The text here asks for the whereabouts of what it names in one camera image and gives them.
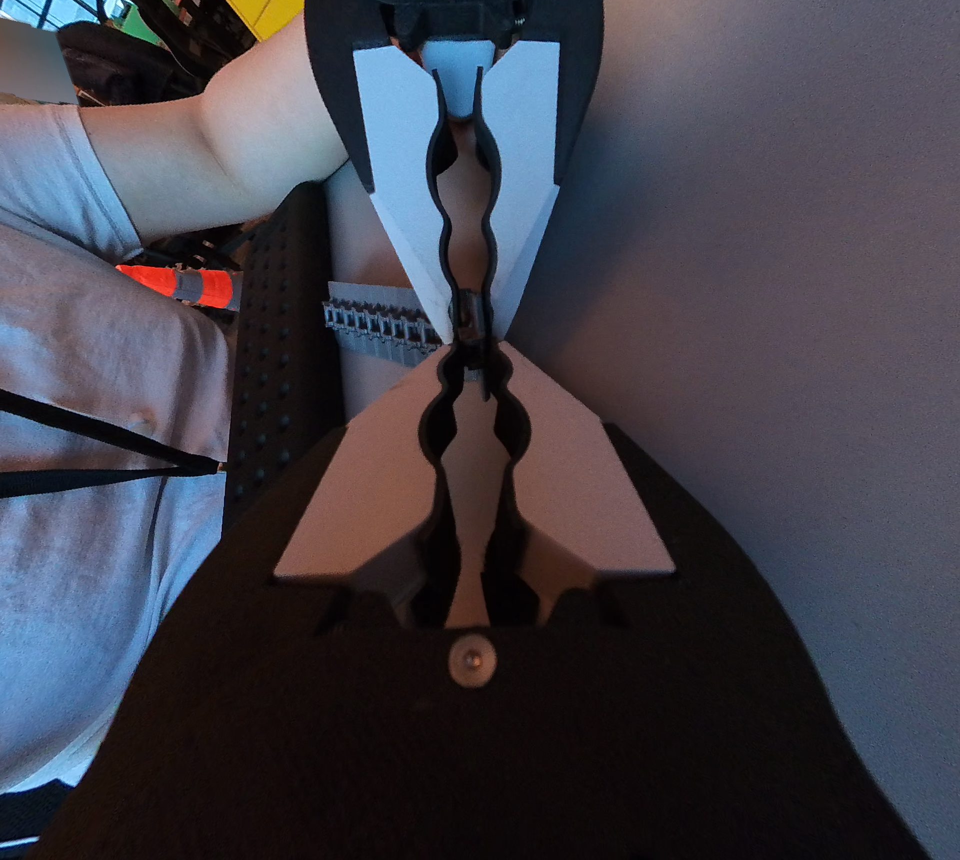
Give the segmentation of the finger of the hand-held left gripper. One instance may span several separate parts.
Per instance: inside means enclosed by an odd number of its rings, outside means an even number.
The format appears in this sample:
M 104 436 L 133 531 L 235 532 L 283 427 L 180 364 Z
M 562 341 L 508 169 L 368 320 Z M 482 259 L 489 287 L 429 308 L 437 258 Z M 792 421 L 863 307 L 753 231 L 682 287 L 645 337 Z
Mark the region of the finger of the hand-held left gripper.
M 492 333 L 505 338 L 519 308 L 558 195 L 557 41 L 519 40 L 480 84 L 481 113 L 499 157 L 489 218 L 496 265 L 489 288 Z
M 433 155 L 447 119 L 442 88 L 395 46 L 353 53 L 373 183 L 370 199 L 432 326 L 453 343 L 452 225 Z

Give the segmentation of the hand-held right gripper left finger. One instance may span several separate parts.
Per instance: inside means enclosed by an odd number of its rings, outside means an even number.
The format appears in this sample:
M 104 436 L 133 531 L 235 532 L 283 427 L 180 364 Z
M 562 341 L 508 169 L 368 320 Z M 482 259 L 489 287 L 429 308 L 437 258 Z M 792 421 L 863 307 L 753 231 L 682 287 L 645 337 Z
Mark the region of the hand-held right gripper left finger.
M 459 394 L 460 349 L 442 346 L 357 415 L 274 576 L 379 592 L 402 622 L 445 624 L 460 547 L 440 460 Z

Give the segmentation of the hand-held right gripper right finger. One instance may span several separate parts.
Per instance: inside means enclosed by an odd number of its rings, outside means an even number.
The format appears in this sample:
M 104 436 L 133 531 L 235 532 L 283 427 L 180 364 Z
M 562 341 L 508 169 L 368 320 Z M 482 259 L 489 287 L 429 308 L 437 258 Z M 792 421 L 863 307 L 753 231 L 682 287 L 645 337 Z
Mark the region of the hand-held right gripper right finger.
M 599 418 L 510 344 L 491 353 L 508 452 L 484 597 L 492 624 L 542 624 L 567 590 L 675 565 Z

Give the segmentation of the grey desk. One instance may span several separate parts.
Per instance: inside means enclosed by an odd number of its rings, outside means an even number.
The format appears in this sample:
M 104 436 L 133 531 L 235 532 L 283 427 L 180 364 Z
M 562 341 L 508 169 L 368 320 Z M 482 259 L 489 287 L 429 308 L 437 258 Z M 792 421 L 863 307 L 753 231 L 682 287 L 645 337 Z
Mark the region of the grey desk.
M 958 0 L 605 0 L 510 341 L 717 518 L 958 858 Z

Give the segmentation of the black perforated panel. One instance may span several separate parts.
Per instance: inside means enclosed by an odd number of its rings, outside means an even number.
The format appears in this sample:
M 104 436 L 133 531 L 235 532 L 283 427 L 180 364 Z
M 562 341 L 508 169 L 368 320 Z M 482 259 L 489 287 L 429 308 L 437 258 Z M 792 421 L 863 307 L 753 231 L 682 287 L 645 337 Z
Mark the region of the black perforated panel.
M 340 350 L 324 321 L 333 278 L 324 191 L 319 182 L 298 185 L 252 232 L 237 322 L 223 530 L 345 422 Z

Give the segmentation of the orange object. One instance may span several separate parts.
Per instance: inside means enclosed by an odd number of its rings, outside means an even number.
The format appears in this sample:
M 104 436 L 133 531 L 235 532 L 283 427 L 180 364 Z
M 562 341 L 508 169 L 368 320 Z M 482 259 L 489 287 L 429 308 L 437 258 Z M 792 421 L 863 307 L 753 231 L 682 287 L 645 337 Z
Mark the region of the orange object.
M 117 270 L 163 296 L 212 309 L 238 311 L 243 274 L 216 269 L 117 265 Z

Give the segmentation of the person's light shirt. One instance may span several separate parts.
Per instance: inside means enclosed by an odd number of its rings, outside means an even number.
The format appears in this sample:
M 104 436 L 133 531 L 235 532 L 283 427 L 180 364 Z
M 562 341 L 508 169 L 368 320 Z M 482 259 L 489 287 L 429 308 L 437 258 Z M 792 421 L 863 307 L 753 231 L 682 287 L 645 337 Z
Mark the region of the person's light shirt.
M 2 390 L 226 457 L 233 348 L 116 269 L 140 242 L 67 106 L 2 106 Z M 226 480 L 2 500 L 2 792 L 88 769 L 163 615 L 221 533 Z

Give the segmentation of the black bulky object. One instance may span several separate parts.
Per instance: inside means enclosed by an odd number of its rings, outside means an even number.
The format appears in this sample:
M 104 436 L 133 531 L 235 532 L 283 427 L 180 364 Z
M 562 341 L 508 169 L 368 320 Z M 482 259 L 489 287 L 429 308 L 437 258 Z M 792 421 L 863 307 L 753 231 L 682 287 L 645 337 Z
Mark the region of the black bulky object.
M 75 86 L 107 105 L 138 105 L 194 96 L 205 80 L 166 49 L 99 23 L 79 21 L 55 33 Z

